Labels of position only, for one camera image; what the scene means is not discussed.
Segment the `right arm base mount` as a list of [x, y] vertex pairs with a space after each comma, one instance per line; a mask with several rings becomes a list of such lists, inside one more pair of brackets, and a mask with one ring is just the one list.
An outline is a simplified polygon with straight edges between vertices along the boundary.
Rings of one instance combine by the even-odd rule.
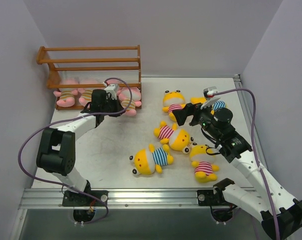
[[198, 205], [203, 207], [214, 206], [217, 204], [212, 189], [197, 190], [197, 201]]

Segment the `yellow plush red stripes top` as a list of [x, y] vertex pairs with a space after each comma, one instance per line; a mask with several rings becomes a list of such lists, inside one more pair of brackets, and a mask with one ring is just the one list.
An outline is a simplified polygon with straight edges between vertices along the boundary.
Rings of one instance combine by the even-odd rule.
[[184, 95], [181, 93], [181, 90], [169, 91], [166, 90], [164, 92], [163, 97], [163, 112], [167, 113], [169, 118], [176, 122], [176, 118], [173, 114], [174, 110], [181, 110], [185, 107], [186, 101]]

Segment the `pink plush orange stripes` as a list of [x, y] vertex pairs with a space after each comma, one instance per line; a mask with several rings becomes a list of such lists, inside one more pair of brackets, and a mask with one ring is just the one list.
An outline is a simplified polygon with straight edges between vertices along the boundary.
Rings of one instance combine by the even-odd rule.
[[75, 104], [75, 96], [78, 95], [77, 88], [59, 88], [53, 92], [57, 97], [56, 105], [59, 107], [69, 108]]
[[108, 78], [103, 82], [105, 87], [107, 87], [110, 84], [120, 84], [120, 83], [121, 81], [119, 81], [117, 78]]

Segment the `pink plush face-down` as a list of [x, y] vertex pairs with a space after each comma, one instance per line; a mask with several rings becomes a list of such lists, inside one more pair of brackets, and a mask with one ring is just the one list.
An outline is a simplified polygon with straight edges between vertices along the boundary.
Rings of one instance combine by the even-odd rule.
[[[80, 80], [80, 84], [81, 85], [89, 85], [89, 84], [97, 84], [98, 81], [92, 78], [88, 78], [88, 79], [81, 79]], [[81, 96], [79, 97], [79, 103], [80, 105], [82, 105], [83, 107], [88, 103], [91, 102], [92, 100], [92, 93], [93, 90], [96, 89], [100, 89], [98, 87], [81, 87], [78, 88], [78, 92], [81, 94]]]

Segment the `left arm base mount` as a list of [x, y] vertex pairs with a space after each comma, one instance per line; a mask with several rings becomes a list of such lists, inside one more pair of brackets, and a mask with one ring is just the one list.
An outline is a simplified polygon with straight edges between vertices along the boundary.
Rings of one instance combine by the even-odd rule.
[[[107, 190], [92, 190], [90, 192], [90, 195], [100, 199], [102, 202], [107, 203], [108, 200], [108, 191]], [[75, 193], [69, 190], [66, 190], [64, 192], [64, 197], [62, 201], [62, 206], [65, 207], [89, 207], [91, 205], [91, 202], [93, 202], [95, 199], [80, 194]]]

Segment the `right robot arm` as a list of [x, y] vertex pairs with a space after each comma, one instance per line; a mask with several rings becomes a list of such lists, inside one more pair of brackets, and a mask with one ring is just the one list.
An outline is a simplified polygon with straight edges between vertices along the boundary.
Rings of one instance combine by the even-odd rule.
[[263, 164], [256, 162], [251, 145], [235, 130], [233, 113], [227, 108], [212, 111], [202, 104], [188, 103], [181, 110], [174, 110], [179, 126], [192, 116], [190, 126], [200, 125], [203, 133], [214, 140], [218, 152], [254, 187], [255, 196], [238, 187], [234, 181], [223, 179], [214, 185], [213, 200], [240, 207], [257, 219], [265, 233], [273, 240], [291, 236], [302, 227], [302, 200], [284, 189]]

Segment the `pink plush blue stripes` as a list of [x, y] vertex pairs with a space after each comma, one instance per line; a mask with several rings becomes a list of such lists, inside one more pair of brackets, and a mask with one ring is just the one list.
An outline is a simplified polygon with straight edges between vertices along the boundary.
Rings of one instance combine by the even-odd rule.
[[125, 109], [125, 115], [135, 116], [137, 114], [136, 107], [142, 105], [141, 102], [141, 92], [138, 87], [132, 87], [130, 90], [127, 87], [121, 88], [117, 91], [117, 96], [119, 97], [121, 106]]

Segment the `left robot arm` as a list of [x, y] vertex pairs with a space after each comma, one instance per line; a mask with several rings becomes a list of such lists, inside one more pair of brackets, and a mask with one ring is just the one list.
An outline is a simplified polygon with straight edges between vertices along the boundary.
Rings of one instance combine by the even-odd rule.
[[36, 164], [58, 181], [38, 177], [35, 179], [66, 187], [81, 206], [90, 203], [92, 193], [89, 181], [75, 168], [76, 140], [97, 128], [105, 116], [119, 117], [125, 112], [116, 94], [116, 88], [112, 84], [105, 89], [94, 90], [91, 101], [76, 118], [57, 128], [47, 127], [42, 133]]

